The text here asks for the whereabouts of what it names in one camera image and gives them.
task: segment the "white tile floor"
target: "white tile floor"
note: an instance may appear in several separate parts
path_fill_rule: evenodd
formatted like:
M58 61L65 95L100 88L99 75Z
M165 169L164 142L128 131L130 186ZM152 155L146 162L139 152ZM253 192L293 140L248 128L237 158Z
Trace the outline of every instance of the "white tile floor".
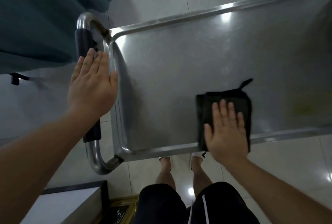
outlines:
M140 23L161 17L186 13L239 0L114 0L106 14L98 14L106 27ZM113 154L109 113L102 118L102 154L109 159ZM332 208L332 135L305 139L284 140L252 146L249 158L257 165L299 188L310 197ZM177 191L186 205L193 196L193 174L188 168L189 154L172 157ZM121 164L107 176L98 176L90 168L82 142L70 152L48 187L85 183L107 179L110 197L139 194L153 184L160 171L158 159L147 159ZM250 195L234 180L224 167L208 154L202 165L213 182L226 181L242 195L248 207L261 223L270 223Z

